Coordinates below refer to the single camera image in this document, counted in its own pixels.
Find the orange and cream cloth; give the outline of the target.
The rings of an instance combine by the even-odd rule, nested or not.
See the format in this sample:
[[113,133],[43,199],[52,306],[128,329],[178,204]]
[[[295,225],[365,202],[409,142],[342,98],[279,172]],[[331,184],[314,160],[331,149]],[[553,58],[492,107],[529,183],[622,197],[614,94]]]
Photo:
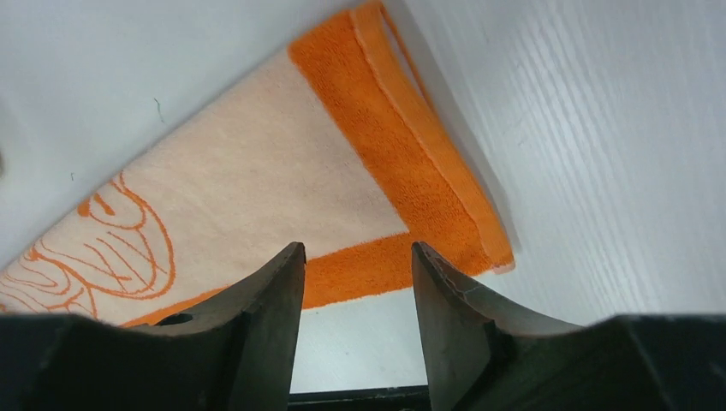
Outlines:
[[5,313],[154,324],[305,245],[302,305],[412,284],[424,241],[514,264],[388,10],[333,15],[82,200],[1,271]]

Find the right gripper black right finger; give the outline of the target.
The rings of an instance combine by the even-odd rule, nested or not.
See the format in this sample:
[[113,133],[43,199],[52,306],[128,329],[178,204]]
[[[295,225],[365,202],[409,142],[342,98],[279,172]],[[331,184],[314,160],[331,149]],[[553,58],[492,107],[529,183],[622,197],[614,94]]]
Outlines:
[[414,299],[431,407],[463,410],[495,384],[528,338],[577,325],[513,302],[462,273],[429,244],[412,246]]

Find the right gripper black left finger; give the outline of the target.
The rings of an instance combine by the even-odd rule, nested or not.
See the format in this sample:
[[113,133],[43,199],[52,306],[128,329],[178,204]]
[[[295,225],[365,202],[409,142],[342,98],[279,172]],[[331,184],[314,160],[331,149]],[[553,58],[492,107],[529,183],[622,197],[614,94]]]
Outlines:
[[162,369],[142,381],[135,410],[284,410],[288,406],[306,272],[288,244],[253,274],[141,331]]

